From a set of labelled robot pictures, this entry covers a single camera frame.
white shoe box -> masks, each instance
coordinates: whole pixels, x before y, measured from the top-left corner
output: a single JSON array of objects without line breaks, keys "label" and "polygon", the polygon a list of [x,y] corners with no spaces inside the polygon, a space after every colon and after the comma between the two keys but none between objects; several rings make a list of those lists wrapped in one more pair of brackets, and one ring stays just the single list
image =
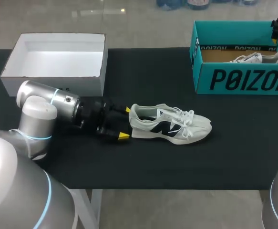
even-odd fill
[{"label": "white shoe box", "polygon": [[102,96],[108,50],[105,34],[24,33],[0,76],[10,96],[26,80],[79,96]]}]

blue object in background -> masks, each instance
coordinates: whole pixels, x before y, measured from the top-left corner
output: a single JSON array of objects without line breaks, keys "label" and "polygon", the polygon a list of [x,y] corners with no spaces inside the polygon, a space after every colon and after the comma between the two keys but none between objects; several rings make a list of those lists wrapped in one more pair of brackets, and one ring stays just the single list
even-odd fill
[{"label": "blue object in background", "polygon": [[157,6],[162,10],[176,10],[182,7],[184,0],[157,0]]},{"label": "blue object in background", "polygon": [[187,0],[187,4],[192,10],[205,10],[210,3],[211,0]]}]

teal shoe box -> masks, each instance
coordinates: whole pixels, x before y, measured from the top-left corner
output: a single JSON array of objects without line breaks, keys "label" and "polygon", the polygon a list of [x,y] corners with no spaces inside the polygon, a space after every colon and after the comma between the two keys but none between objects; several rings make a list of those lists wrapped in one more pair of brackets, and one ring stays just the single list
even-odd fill
[{"label": "teal shoe box", "polygon": [[278,95],[278,64],[228,62],[241,53],[278,51],[270,25],[270,21],[195,21],[190,58],[196,93]]}]

black table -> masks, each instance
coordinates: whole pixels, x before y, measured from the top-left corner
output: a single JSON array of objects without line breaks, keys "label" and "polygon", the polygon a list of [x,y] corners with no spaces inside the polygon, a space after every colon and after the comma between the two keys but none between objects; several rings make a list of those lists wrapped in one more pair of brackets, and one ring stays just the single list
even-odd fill
[{"label": "black table", "polygon": [[[0,73],[9,53],[0,50]],[[104,96],[129,106],[193,109],[212,120],[213,130],[205,141],[183,146],[163,139],[105,144],[54,136],[40,166],[67,187],[270,187],[278,169],[278,96],[195,94],[188,48],[109,50]],[[20,114],[0,81],[0,129],[17,128]]]}]

tiled floor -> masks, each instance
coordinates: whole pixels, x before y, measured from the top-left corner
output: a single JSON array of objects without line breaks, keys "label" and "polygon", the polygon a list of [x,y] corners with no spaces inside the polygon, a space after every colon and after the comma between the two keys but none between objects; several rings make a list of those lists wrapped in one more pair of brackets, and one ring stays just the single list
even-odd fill
[{"label": "tiled floor", "polygon": [[12,48],[23,32],[103,32],[109,48],[188,47],[194,20],[277,17],[278,0],[203,11],[162,11],[155,0],[0,0],[0,48]]},{"label": "tiled floor", "polygon": [[105,190],[100,229],[262,229],[257,191]]},{"label": "tiled floor", "polygon": [[[0,49],[23,32],[102,32],[109,48],[189,47],[194,20],[277,17],[278,0],[203,11],[162,11],[155,0],[0,0]],[[261,206],[258,191],[105,190],[101,229],[259,229]]]}]

